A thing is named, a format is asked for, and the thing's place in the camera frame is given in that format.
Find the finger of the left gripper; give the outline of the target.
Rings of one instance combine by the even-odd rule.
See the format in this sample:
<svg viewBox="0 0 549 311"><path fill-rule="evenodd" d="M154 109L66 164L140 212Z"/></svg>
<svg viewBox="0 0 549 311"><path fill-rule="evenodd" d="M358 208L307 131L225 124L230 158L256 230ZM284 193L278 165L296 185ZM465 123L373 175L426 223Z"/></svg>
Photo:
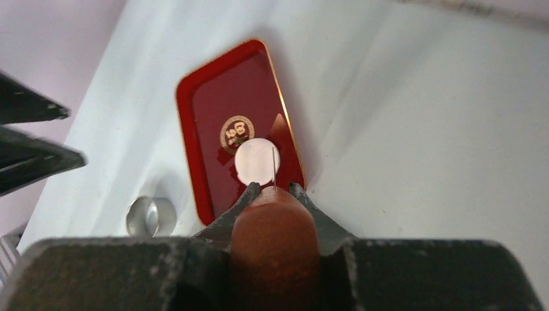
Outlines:
<svg viewBox="0 0 549 311"><path fill-rule="evenodd" d="M1 72L1 125L66 119L70 109Z"/></svg>
<svg viewBox="0 0 549 311"><path fill-rule="evenodd" d="M1 127L2 196L86 164L77 150Z"/></svg>

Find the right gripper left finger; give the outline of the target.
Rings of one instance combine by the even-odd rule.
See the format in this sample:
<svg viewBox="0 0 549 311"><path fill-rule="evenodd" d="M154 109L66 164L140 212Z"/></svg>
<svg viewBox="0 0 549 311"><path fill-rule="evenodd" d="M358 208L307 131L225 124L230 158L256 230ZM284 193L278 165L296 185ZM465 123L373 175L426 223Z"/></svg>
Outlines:
<svg viewBox="0 0 549 311"><path fill-rule="evenodd" d="M57 238L30 246L2 310L231 310L229 254L205 236Z"/></svg>

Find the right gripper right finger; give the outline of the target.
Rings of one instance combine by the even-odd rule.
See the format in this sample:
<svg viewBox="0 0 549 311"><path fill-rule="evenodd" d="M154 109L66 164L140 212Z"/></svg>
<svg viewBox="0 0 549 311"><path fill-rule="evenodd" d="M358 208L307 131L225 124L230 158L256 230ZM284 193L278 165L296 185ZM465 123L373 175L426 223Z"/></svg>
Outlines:
<svg viewBox="0 0 549 311"><path fill-rule="evenodd" d="M312 214L320 247L320 310L541 310L515 256L492 240L359 238L290 193Z"/></svg>

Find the small metal cup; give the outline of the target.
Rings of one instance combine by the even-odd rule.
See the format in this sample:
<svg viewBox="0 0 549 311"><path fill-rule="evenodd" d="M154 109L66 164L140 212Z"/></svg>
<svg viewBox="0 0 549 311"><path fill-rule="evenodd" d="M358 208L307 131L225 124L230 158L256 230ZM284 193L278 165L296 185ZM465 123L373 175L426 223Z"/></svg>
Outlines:
<svg viewBox="0 0 549 311"><path fill-rule="evenodd" d="M177 212L168 198L139 196L126 213L126 232L129 236L170 236L177 223Z"/></svg>

